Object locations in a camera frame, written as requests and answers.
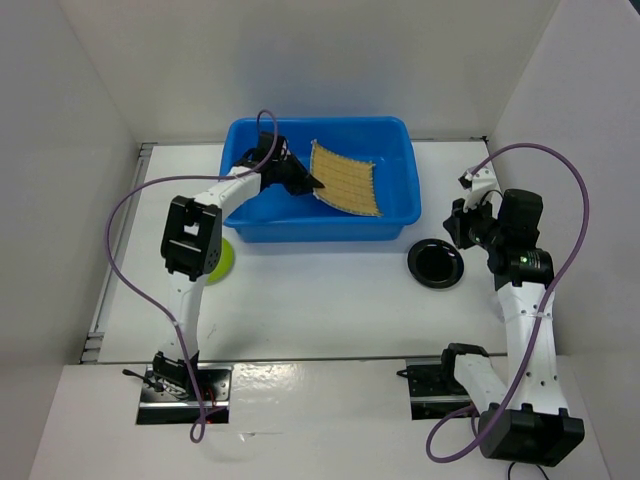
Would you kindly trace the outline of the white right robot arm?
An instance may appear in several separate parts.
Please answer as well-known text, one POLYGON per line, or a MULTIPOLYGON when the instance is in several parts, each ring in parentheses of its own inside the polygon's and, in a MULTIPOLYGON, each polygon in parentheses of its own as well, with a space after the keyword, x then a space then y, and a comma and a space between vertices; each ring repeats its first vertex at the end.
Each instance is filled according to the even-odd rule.
POLYGON ((505 191, 498 209, 486 199, 471 208, 464 199, 453 202, 444 227, 455 246, 479 246, 488 254, 506 329, 509 381, 500 380, 484 348, 461 343, 444 350, 438 381, 450 393, 468 393, 484 457, 555 467, 584 440, 585 427, 569 411, 557 370, 548 291, 553 261, 537 246, 542 210, 539 195, 518 189, 505 191))

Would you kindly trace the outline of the woven bamboo mat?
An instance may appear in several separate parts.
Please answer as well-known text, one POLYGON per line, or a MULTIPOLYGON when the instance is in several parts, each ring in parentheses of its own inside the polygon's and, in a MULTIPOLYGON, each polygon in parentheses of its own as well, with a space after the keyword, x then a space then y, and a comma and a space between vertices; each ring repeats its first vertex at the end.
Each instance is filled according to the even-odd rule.
POLYGON ((381 217, 374 187, 375 164, 339 155, 316 139, 311 146, 311 174, 325 185, 314 189, 314 197, 344 213, 381 217))

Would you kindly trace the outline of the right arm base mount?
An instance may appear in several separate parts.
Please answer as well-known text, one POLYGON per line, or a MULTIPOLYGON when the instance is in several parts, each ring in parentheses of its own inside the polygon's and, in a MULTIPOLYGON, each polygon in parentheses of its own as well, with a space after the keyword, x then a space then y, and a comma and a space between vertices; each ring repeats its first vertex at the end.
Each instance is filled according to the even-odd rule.
POLYGON ((396 372, 408 388, 411 419, 442 419, 471 404, 466 390, 449 383, 442 373, 441 361, 432 358, 409 358, 396 372))

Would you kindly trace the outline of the green round plate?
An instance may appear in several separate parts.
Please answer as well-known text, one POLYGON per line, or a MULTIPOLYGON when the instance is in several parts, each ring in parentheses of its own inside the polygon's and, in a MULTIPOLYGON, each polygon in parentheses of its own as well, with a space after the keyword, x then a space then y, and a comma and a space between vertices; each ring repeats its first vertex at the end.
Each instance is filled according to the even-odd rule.
POLYGON ((222 281, 231 272, 235 262, 235 251, 232 244, 226 239, 222 239, 222 250, 218 264, 209 274, 206 284, 214 285, 222 281))

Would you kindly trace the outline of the black round plate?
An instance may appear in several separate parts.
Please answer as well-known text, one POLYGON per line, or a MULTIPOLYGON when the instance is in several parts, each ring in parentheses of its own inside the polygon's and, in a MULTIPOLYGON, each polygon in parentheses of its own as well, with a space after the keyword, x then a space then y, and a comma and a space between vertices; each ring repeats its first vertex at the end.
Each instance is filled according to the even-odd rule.
POLYGON ((407 266, 418 283, 434 290, 453 287, 464 274, 464 261, 458 250, 435 238, 414 243, 407 254, 407 266))

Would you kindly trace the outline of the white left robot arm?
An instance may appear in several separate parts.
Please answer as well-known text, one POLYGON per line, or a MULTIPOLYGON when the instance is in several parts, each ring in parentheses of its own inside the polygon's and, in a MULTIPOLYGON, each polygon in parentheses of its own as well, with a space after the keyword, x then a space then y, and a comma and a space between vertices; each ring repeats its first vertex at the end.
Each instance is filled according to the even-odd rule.
POLYGON ((154 377, 176 399, 199 387, 197 339, 203 290, 222 257, 226 218, 265 189, 281 185, 292 196, 308 195, 323 184, 314 178, 282 135, 262 131, 222 180, 194 196, 171 201, 161 242, 170 281, 167 310, 175 337, 154 356, 154 377))

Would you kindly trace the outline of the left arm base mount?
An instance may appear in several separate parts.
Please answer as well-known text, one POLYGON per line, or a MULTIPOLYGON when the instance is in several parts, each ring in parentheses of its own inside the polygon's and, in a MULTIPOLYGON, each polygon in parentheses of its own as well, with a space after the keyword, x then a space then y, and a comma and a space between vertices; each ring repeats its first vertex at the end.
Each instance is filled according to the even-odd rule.
MULTIPOLYGON (((198 364, 195 373, 207 424, 229 422, 232 372, 231 364, 198 364)), ((191 424, 198 419, 199 405, 190 380, 186 388, 171 386, 154 375, 151 365, 143 372, 124 368, 122 374, 141 381, 137 425, 191 424)))

